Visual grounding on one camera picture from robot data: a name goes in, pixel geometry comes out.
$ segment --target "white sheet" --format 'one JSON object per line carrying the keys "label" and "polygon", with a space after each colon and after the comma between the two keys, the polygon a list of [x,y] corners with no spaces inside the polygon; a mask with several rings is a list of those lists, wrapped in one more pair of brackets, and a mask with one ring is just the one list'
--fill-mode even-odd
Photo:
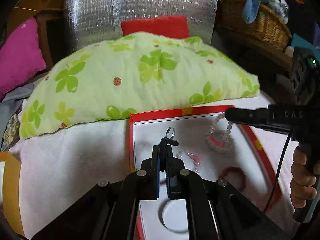
{"label": "white sheet", "polygon": [[[207,105],[267,107],[264,95],[224,100]],[[20,154],[20,213],[25,235],[31,238],[64,212],[99,180],[116,182],[129,172],[127,154],[128,120],[80,124],[54,134],[20,140],[11,152]],[[285,135],[253,128],[276,170]],[[282,200],[268,214],[289,234],[295,233],[290,202],[290,166],[297,146],[290,142],[280,173]]]}

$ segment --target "black cable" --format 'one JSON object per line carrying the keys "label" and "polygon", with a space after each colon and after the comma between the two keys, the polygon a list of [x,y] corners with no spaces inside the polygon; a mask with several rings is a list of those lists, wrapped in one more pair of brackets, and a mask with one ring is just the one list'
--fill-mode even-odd
{"label": "black cable", "polygon": [[272,197],[273,197],[273,194],[276,190],[276,187],[277,187],[277,184],[278,184],[278,179],[279,179],[279,175],[280,175],[280,170],[281,170],[281,165],[282,165],[282,162],[283,162],[283,158],[284,158],[284,154],[285,154],[285,151],[287,150],[287,147],[288,147],[288,144],[289,144],[289,141],[291,139],[291,135],[292,135],[292,131],[290,130],[289,131],[289,134],[288,134],[288,137],[287,137],[287,140],[285,141],[285,144],[284,144],[284,147],[283,147],[283,150],[282,150],[282,154],[281,154],[281,157],[280,157],[280,160],[279,160],[279,164],[278,164],[278,169],[277,169],[277,174],[276,174],[276,181],[275,181],[275,184],[273,186],[273,189],[271,191],[271,194],[270,194],[270,197],[269,197],[269,200],[266,204],[266,207],[264,208],[263,212],[265,213],[271,203],[271,200],[272,200]]}

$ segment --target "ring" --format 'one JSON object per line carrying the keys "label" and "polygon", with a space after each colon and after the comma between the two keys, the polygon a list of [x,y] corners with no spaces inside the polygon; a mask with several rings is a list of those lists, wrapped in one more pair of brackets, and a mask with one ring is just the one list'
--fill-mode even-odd
{"label": "ring", "polygon": [[164,223],[164,219],[163,219],[163,217],[164,217],[164,211],[165,211],[165,209],[168,207],[168,204],[169,204],[170,202],[171,202],[171,200],[170,200],[170,199],[167,199],[167,200],[165,200],[165,201],[161,204],[161,206],[159,207],[159,210],[158,210],[158,218],[159,218],[161,224],[162,224],[168,231],[173,232],[173,233],[176,233],[176,234],[185,234],[185,233],[189,232],[188,229],[185,229],[185,230],[174,230],[174,229],[172,229],[172,228],[167,227],[166,224]]}
{"label": "ring", "polygon": [[167,132],[165,133],[165,136],[168,137],[168,134],[169,134],[169,132],[170,132],[171,129],[172,129],[172,135],[171,135],[170,140],[172,140],[172,139],[174,138],[174,134],[175,134],[174,128],[173,128],[173,127],[169,127],[169,128],[167,129]]}

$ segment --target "metal screw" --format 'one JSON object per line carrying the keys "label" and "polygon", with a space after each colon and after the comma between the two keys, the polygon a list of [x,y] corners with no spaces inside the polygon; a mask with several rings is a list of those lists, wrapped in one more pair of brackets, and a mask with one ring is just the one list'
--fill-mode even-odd
{"label": "metal screw", "polygon": [[147,172],[145,170],[138,170],[137,171],[137,175],[139,177],[143,177],[143,176],[146,176]]}
{"label": "metal screw", "polygon": [[105,180],[105,179],[100,180],[100,181],[98,182],[98,186],[99,186],[99,187],[105,187],[106,185],[108,185],[108,181]]}
{"label": "metal screw", "polygon": [[182,169],[182,170],[180,171],[180,174],[181,174],[182,176],[188,176],[188,175],[190,174],[190,171],[188,171],[188,170],[186,170],[186,169]]}
{"label": "metal screw", "polygon": [[218,185],[221,187],[225,187],[226,185],[228,185],[228,182],[225,179],[219,179]]}

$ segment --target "magenta cushion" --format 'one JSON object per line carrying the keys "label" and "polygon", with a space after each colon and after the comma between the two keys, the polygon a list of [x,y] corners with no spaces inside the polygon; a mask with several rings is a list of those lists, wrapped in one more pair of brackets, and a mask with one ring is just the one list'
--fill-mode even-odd
{"label": "magenta cushion", "polygon": [[0,100],[10,90],[46,68],[32,17],[16,28],[0,50]]}

